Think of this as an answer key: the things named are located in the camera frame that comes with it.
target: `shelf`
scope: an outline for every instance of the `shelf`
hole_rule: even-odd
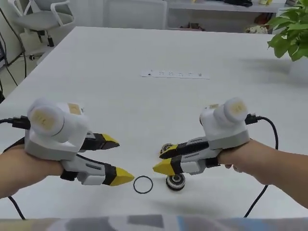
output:
[[[239,12],[261,12],[261,13],[277,13],[278,9],[284,8],[284,3],[272,3],[265,6],[253,2],[251,7],[235,6],[224,3],[222,1],[210,1],[192,3],[189,0],[176,0],[169,2],[170,9],[186,9],[186,10],[207,10],[207,11],[239,11]]]

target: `metal bearing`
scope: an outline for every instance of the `metal bearing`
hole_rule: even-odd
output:
[[[185,176],[183,174],[168,176],[166,178],[166,185],[173,191],[180,191],[185,186]]]
[[[166,144],[164,144],[163,147],[162,147],[162,149],[161,149],[160,152],[159,152],[159,155],[160,155],[161,153],[163,153],[164,151],[166,151],[168,148],[170,148],[172,145],[173,145],[173,144],[171,144],[171,143],[166,143]]]

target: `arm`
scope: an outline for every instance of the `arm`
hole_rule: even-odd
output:
[[[59,162],[37,159],[25,153],[23,146],[15,146],[0,155],[0,198],[62,172]]]
[[[260,183],[275,185],[308,208],[308,156],[277,151],[251,140],[224,151],[219,162],[255,177]]]

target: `sticker label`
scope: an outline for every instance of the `sticker label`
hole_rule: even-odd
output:
[[[236,102],[236,103],[233,103],[230,107],[231,109],[231,112],[235,115],[238,115],[242,112],[245,112],[247,111],[247,108],[245,106],[245,104],[243,102]]]
[[[41,110],[36,110],[32,117],[31,122],[40,125],[44,130],[49,131],[54,125],[54,118],[49,116],[46,112]]]
[[[70,114],[81,115],[81,111],[78,104],[68,103]]]
[[[210,109],[218,108],[219,104],[212,104],[209,106]]]

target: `potted plant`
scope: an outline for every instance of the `potted plant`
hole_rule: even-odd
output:
[[[288,52],[293,61],[290,76],[308,83],[308,0],[299,0],[295,7],[284,11],[268,22],[271,28],[283,29],[268,45],[277,58]]]

